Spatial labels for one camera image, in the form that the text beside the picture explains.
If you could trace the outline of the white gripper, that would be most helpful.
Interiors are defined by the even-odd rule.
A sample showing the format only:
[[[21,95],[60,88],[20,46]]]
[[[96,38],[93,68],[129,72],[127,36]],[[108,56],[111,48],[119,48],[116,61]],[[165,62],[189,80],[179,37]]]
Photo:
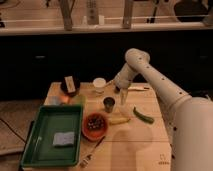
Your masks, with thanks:
[[[128,88],[131,85],[132,80],[118,73],[114,78],[114,85],[120,89],[120,104],[126,103],[128,97]]]

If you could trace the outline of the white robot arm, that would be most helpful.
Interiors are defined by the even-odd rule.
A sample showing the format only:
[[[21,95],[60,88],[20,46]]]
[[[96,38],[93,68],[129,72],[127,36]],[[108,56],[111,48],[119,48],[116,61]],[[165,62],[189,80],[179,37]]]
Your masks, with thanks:
[[[115,86],[128,89],[141,74],[174,116],[170,171],[213,171],[213,101],[192,97],[152,67],[145,51],[131,48],[125,61]]]

